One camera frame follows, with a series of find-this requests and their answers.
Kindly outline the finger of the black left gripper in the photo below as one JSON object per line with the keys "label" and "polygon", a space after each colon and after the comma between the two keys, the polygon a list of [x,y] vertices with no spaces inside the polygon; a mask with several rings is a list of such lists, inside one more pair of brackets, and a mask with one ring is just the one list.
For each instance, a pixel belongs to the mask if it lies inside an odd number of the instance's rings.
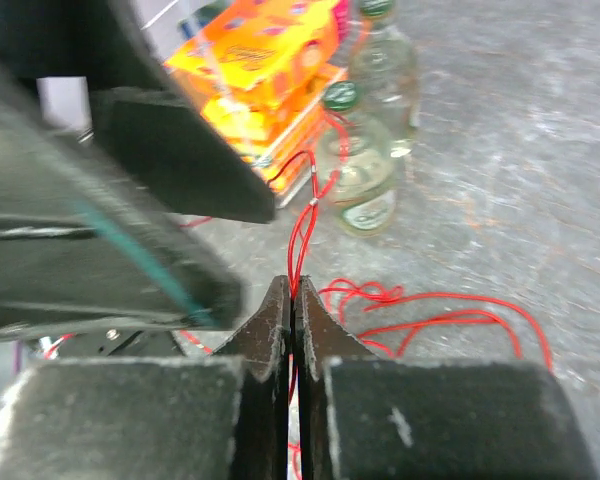
{"label": "finger of the black left gripper", "polygon": [[96,144],[171,212],[265,224],[275,198],[261,177],[175,93],[89,93]]}
{"label": "finger of the black left gripper", "polygon": [[101,151],[58,133],[0,65],[0,340],[224,330],[239,279]]}

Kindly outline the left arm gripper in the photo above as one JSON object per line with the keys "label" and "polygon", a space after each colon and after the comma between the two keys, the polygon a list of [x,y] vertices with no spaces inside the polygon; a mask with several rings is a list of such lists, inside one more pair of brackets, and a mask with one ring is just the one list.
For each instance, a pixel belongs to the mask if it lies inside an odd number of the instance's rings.
{"label": "left arm gripper", "polygon": [[132,1],[0,1],[0,90],[83,77],[91,91],[166,92]]}

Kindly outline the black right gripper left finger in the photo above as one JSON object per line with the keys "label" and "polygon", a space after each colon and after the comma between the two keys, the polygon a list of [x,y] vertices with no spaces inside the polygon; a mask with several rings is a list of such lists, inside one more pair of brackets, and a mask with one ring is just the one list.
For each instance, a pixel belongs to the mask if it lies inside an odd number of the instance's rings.
{"label": "black right gripper left finger", "polygon": [[0,401],[0,479],[283,479],[287,279],[206,357],[44,361]]}

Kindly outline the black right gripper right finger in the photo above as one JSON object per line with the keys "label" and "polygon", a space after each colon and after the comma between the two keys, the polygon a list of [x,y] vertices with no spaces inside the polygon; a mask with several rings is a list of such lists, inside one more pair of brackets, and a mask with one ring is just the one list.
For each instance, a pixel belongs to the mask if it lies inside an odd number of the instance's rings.
{"label": "black right gripper right finger", "polygon": [[294,302],[306,479],[594,479],[554,375],[525,361],[384,360],[327,312]]}

